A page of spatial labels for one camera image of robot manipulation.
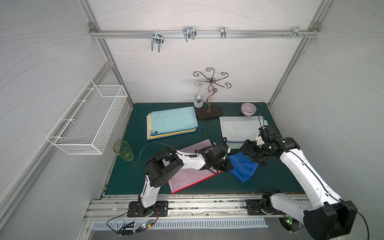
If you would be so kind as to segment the blue microfibre cloth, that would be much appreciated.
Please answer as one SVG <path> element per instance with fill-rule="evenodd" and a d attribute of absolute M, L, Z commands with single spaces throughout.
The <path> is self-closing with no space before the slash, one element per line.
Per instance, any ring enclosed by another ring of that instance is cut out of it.
<path fill-rule="evenodd" d="M 232 164 L 233 169 L 230 171 L 241 183 L 246 182 L 250 179 L 257 168 L 258 163 L 252 162 L 245 154 L 237 153 L 229 156 L 229 160 Z"/>

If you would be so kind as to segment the pink mesh document bag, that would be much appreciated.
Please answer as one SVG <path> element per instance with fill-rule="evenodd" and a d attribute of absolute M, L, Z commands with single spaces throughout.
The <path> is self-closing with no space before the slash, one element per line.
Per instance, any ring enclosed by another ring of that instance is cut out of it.
<path fill-rule="evenodd" d="M 181 152 L 192 153 L 195 150 L 199 150 L 211 145 L 212 143 L 210 140 L 204 140 L 197 144 L 181 149 Z M 213 168 L 211 168 L 211 170 L 214 172 L 212 173 L 209 170 L 195 170 L 195 169 L 179 170 L 168 182 L 171 193 L 176 194 L 184 189 L 187 189 L 191 186 L 194 186 L 198 183 L 201 183 L 215 176 L 216 171 Z"/>

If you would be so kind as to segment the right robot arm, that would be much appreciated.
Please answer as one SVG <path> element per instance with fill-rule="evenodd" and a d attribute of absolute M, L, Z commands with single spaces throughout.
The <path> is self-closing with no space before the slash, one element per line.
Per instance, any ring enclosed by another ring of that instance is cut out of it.
<path fill-rule="evenodd" d="M 263 194 L 260 208 L 266 215 L 279 211 L 301 223 L 315 240 L 330 240 L 348 235 L 359 214 L 352 201 L 343 200 L 320 177 L 306 159 L 299 144 L 291 137 L 283 138 L 275 126 L 259 128 L 256 141 L 246 140 L 240 152 L 262 166 L 276 157 L 294 175 L 309 202 L 306 204 L 279 191 Z"/>

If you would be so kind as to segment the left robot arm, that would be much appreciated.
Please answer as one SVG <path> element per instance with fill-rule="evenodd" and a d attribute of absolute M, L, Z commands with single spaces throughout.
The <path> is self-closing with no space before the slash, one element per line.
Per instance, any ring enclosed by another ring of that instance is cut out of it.
<path fill-rule="evenodd" d="M 144 217 L 152 214 L 161 187 L 180 170 L 209 171 L 215 175 L 231 171 L 233 166 L 229 160 L 230 152 L 226 137 L 193 153 L 167 146 L 165 151 L 152 157 L 145 165 L 145 184 L 138 196 L 139 214 Z"/>

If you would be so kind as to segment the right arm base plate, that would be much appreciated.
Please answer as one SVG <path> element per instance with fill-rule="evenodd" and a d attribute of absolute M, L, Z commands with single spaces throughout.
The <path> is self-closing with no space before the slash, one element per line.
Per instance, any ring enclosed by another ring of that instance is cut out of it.
<path fill-rule="evenodd" d="M 250 216 L 272 215 L 273 211 L 269 209 L 269 200 L 245 200 L 245 208 Z"/>

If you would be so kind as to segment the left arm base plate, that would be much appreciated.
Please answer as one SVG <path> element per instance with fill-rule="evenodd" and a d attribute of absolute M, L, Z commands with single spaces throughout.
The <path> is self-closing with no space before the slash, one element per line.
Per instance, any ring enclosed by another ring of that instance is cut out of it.
<path fill-rule="evenodd" d="M 144 208 L 141 201 L 130 202 L 127 217 L 166 217 L 168 215 L 168 201 L 157 201 L 153 206 Z"/>

